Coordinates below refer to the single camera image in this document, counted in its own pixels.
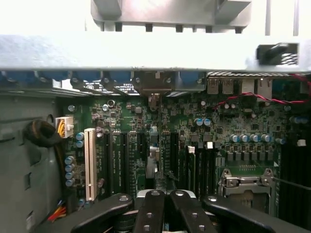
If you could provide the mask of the green motherboard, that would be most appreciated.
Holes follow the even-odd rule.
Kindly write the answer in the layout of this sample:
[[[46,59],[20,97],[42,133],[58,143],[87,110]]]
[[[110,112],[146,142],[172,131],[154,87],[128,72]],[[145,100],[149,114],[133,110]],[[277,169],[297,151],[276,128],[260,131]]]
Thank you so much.
[[[169,110],[169,128],[179,134],[179,175],[177,189],[195,195],[196,148],[215,150],[214,194],[225,168],[232,175],[261,175],[266,168],[274,177],[284,177],[287,159],[281,155],[286,142],[303,139],[310,119],[304,102],[266,99],[258,94],[208,91],[175,98],[165,98]],[[128,134],[130,194],[146,188],[145,162],[138,154],[137,133],[142,130],[147,98],[90,97],[64,106],[65,117],[73,117],[73,136],[65,139],[65,186],[79,199],[79,207],[109,197],[104,133],[112,134],[114,194],[121,187],[121,133]],[[97,161],[97,196],[86,200],[84,130],[95,128]],[[200,196],[202,172],[200,164]],[[284,201],[285,188],[276,184],[276,215]]]

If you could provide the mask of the white power connector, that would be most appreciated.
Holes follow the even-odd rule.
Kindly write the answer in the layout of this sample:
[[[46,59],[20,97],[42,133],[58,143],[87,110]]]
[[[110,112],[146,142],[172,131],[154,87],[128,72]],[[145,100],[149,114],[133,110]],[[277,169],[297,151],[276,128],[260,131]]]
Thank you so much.
[[[55,119],[56,131],[61,138],[68,138],[73,136],[73,117],[72,116],[63,116],[57,117]]]

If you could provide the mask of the blue card clip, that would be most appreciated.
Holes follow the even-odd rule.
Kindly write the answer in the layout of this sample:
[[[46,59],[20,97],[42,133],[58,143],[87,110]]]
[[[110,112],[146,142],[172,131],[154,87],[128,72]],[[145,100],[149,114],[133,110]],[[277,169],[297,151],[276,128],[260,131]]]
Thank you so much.
[[[205,77],[205,73],[200,71],[180,71],[179,74],[183,84],[197,83],[199,79]]]
[[[51,79],[60,82],[69,78],[69,72],[45,70],[40,72],[40,76],[46,79]]]
[[[33,71],[6,71],[6,77],[16,82],[33,82],[36,77]]]
[[[86,82],[95,82],[101,79],[101,72],[100,71],[92,71],[92,70],[80,70],[80,71],[73,71],[72,77],[77,78],[81,81]]]
[[[130,71],[109,71],[110,78],[118,83],[130,83],[131,72]]]

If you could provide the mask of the black open PC case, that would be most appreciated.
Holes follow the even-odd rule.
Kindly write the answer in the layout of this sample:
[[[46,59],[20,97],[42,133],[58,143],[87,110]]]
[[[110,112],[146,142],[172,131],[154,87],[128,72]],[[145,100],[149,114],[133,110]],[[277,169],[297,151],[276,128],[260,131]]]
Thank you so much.
[[[46,79],[40,76],[45,70],[68,71],[69,78]],[[101,79],[88,83],[73,78],[72,72],[80,70],[100,71]],[[36,79],[16,82],[6,71],[33,71]],[[112,80],[109,71],[130,71],[130,83]],[[225,90],[304,102],[310,124],[303,139],[285,143],[281,155],[287,162],[280,179],[311,187],[311,39],[211,33],[1,34],[0,233],[34,233],[46,222],[102,201],[80,208],[79,199],[65,186],[66,141],[57,133],[55,119],[65,116],[66,104],[79,99],[145,97],[136,78],[150,71],[174,74],[166,98],[203,91],[220,95]],[[180,71],[200,71],[205,77],[183,84]],[[285,200],[273,217],[311,233],[311,191],[279,183]],[[130,195],[135,211],[151,190],[158,189]],[[218,195],[207,193],[199,199],[192,191],[177,190],[188,192],[197,204],[206,195]],[[162,233],[188,233],[170,194],[164,194]]]

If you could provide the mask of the metal CPU socket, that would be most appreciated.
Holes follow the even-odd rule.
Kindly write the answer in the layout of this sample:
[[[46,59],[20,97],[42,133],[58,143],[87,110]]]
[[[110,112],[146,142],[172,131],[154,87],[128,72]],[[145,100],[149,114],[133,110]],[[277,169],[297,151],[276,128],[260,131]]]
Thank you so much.
[[[276,184],[270,168],[261,175],[232,175],[225,168],[218,181],[217,194],[246,207],[276,215]]]

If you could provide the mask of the thin metal locking lever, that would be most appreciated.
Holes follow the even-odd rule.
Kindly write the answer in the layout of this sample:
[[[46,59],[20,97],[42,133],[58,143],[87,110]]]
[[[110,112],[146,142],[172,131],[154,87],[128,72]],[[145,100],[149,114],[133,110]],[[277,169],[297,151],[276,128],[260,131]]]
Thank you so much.
[[[280,179],[280,178],[277,178],[277,177],[271,177],[271,178],[274,181],[286,183],[286,184],[289,184],[289,185],[292,185],[292,186],[295,186],[295,187],[298,187],[298,188],[305,189],[307,191],[311,191],[311,187],[307,187],[307,186],[304,186],[304,185],[301,185],[301,184],[293,183],[293,182],[290,182],[290,181],[287,181],[287,180],[284,180],[284,179]]]

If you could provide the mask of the black RAM slot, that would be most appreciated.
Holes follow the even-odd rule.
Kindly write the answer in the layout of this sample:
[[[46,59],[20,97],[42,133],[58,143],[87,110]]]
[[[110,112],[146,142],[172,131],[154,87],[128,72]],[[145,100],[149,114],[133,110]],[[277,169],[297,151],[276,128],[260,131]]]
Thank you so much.
[[[214,194],[215,183],[214,183],[214,175],[215,175],[215,150],[208,150],[208,192],[210,194]]]
[[[207,174],[208,174],[208,152],[206,149],[203,149],[202,152],[201,172],[202,172],[201,195],[204,196],[207,193]]]
[[[196,148],[196,184],[195,192],[196,196],[200,196],[200,164],[201,164],[202,149]]]

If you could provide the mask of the white expansion slot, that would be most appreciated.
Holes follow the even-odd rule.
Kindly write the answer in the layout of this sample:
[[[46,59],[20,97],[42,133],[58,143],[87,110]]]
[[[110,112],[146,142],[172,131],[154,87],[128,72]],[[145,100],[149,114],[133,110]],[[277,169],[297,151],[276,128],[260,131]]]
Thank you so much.
[[[97,161],[96,161],[96,131],[95,128],[84,130],[85,145],[85,178],[86,200],[94,201],[97,196]]]

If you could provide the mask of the short black expansion slot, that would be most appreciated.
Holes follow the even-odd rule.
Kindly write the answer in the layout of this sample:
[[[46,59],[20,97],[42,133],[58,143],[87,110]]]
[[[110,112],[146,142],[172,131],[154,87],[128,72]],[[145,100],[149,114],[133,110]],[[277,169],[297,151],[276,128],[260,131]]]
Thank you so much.
[[[145,133],[138,133],[138,151],[141,156],[146,154],[147,140]]]

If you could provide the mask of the grey parts rack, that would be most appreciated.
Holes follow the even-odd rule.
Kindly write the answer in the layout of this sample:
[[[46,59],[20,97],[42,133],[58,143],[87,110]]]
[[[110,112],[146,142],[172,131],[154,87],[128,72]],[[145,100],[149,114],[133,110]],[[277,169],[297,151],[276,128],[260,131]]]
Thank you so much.
[[[102,31],[241,33],[251,19],[252,0],[90,0]]]

